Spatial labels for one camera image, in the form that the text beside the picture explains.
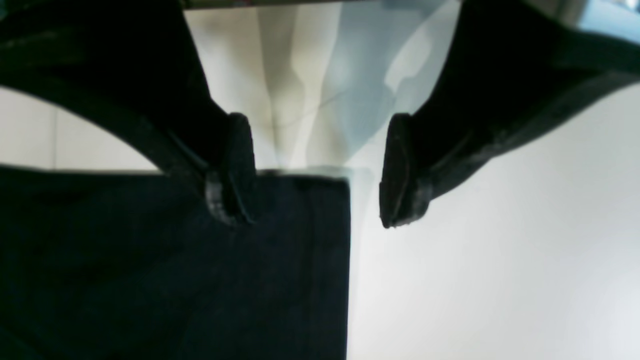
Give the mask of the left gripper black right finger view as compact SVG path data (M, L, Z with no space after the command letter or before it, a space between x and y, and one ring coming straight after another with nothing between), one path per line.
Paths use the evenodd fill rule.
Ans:
M490 160L638 84L637 0L464 0L425 103L391 117L379 184L384 228Z

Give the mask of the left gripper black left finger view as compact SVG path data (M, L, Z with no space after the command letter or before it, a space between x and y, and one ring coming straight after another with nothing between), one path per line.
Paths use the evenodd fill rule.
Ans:
M256 221L249 119L212 99L179 0L3 0L1 85L124 141L215 219Z

